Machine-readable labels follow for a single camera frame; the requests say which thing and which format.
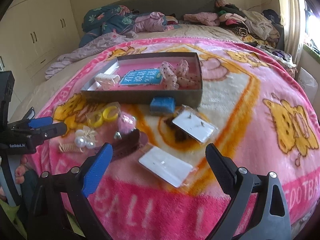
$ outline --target white curtain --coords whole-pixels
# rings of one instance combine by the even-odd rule
[[[279,0],[281,24],[284,26],[284,51],[299,63],[306,29],[304,0]]]

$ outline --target yellow ring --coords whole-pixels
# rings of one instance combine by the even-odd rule
[[[103,120],[105,120],[106,122],[112,122],[115,121],[118,118],[119,113],[115,113],[113,116],[109,117],[108,115],[110,114],[110,112],[114,109],[118,109],[118,107],[116,106],[109,106],[106,109],[103,110],[102,116],[103,116]]]
[[[92,123],[91,120],[92,119],[94,120],[95,116],[100,116],[100,117],[96,122]],[[95,114],[95,116],[93,116],[91,119],[88,119],[88,125],[93,128],[98,128],[103,124],[103,117],[101,113]]]

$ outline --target person's foot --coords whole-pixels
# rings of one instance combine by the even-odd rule
[[[28,160],[26,157],[22,157],[21,158],[21,165],[16,169],[15,171],[15,175],[16,175],[16,183],[17,184],[22,184],[24,183],[24,174],[26,173],[26,171],[28,170],[26,167]],[[5,197],[5,193],[2,189],[2,187],[0,187],[0,199],[3,201],[6,201],[7,198]]]

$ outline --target white plastic bag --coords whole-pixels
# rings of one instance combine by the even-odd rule
[[[316,93],[318,91],[318,83],[306,70],[300,69],[298,83],[306,93],[311,104],[315,100]]]

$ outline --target beige bed sheet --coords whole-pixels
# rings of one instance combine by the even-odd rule
[[[181,25],[181,28],[167,32],[138,33],[138,39],[164,38],[164,37],[199,37],[218,40],[229,40],[242,43],[235,35],[220,27],[210,27],[201,25]],[[77,71],[79,71],[88,62],[94,59],[96,55],[82,59],[67,66],[64,70],[55,74],[49,80],[37,86],[22,103],[17,107],[12,115],[10,122],[20,120],[25,113],[33,106],[36,114],[42,109],[45,103],[62,87]]]

